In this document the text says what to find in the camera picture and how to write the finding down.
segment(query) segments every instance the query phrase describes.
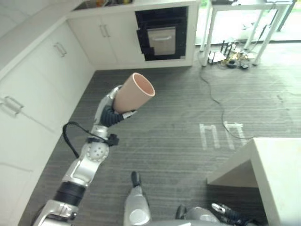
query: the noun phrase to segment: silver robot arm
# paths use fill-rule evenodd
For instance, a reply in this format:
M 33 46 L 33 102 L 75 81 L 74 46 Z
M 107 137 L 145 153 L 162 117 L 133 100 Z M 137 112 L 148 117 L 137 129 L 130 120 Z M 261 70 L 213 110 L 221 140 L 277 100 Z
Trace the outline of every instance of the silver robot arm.
M 54 198 L 48 200 L 39 211 L 33 226 L 71 226 L 78 213 L 78 205 L 91 184 L 100 164 L 109 154 L 109 146 L 117 145 L 116 135 L 108 135 L 108 127 L 132 116 L 136 111 L 124 114 L 115 113 L 112 104 L 121 86 L 117 86 L 100 102 L 93 127 L 81 154 L 65 173 L 61 186 Z

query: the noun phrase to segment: built-in oven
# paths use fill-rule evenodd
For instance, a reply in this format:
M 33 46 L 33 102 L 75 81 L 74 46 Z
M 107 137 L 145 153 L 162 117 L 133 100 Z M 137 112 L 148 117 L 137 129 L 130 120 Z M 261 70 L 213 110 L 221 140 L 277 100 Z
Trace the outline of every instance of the built-in oven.
M 136 11 L 146 61 L 185 58 L 188 7 Z

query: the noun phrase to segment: paper cup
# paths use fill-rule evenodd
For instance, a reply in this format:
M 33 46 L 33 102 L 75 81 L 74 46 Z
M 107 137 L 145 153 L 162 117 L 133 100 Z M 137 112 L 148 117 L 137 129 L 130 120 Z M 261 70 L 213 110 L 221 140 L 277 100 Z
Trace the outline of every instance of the paper cup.
M 113 108 L 119 114 L 137 110 L 155 94 L 150 81 L 139 73 L 133 73 L 118 91 Z

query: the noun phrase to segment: oven handle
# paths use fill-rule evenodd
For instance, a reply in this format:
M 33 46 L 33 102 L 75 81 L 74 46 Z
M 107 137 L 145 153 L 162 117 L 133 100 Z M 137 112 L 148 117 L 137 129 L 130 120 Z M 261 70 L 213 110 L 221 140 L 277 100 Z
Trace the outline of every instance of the oven handle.
M 170 40 L 172 36 L 162 37 L 162 38 L 152 38 L 153 41 L 167 41 Z

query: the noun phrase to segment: cabinet handle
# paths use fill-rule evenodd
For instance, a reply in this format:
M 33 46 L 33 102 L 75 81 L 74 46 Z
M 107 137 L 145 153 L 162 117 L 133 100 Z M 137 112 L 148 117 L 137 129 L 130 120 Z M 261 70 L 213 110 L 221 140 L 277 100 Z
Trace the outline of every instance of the cabinet handle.
M 64 54 L 63 51 L 57 46 L 57 44 L 55 44 L 53 47 L 56 48 L 56 50 L 57 50 L 58 54 L 60 55 L 60 57 L 64 57 L 64 56 L 65 56 L 65 54 Z
M 6 96 L 4 98 L 4 102 L 0 103 L 0 107 L 8 114 L 11 115 L 11 112 L 9 112 L 8 110 L 5 110 L 5 108 L 10 109 L 11 111 L 14 112 L 13 116 L 17 116 L 17 114 L 19 114 L 22 110 L 22 108 L 24 108 L 24 105 L 22 105 L 21 103 L 19 103 L 18 101 L 16 101 L 14 98 L 10 97 L 10 96 Z
M 99 28 L 100 28 L 100 31 L 101 31 L 103 37 L 105 38 L 106 36 L 105 36 L 105 34 L 103 33 L 103 26 L 102 26 L 102 25 L 99 25 Z
M 105 32 L 107 33 L 107 36 L 108 36 L 108 37 L 111 37 L 111 36 L 109 35 L 109 33 L 108 33 L 108 30 L 107 30 L 107 24 L 105 24 L 105 25 L 103 26 L 103 28 L 104 28 Z
M 167 37 L 162 37 L 162 38 L 152 38 L 154 41 L 167 41 L 170 40 L 172 37 L 167 36 Z
M 63 50 L 63 53 L 66 55 L 66 54 L 67 54 L 67 51 L 66 51 L 66 49 L 64 48 L 64 46 L 63 46 L 60 42 L 58 42 L 57 44 L 60 46 L 60 48 Z

